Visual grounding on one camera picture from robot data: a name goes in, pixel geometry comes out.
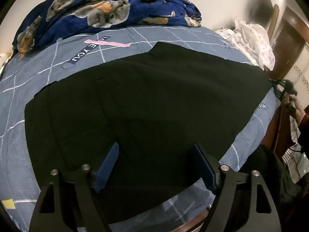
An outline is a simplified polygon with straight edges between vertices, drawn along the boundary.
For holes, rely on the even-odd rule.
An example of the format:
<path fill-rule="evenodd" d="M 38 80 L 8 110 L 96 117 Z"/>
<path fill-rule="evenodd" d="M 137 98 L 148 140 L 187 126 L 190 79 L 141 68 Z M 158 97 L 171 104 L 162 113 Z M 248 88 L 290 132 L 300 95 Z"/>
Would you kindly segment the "person's right hand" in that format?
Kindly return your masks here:
<path fill-rule="evenodd" d="M 282 101 L 282 104 L 283 105 L 291 104 L 295 108 L 295 111 L 291 112 L 290 115 L 296 120 L 297 125 L 299 126 L 302 119 L 305 116 L 305 111 L 304 111 L 301 103 L 299 102 L 297 96 L 295 96 L 293 94 L 292 95 L 286 94 L 283 101 Z"/>

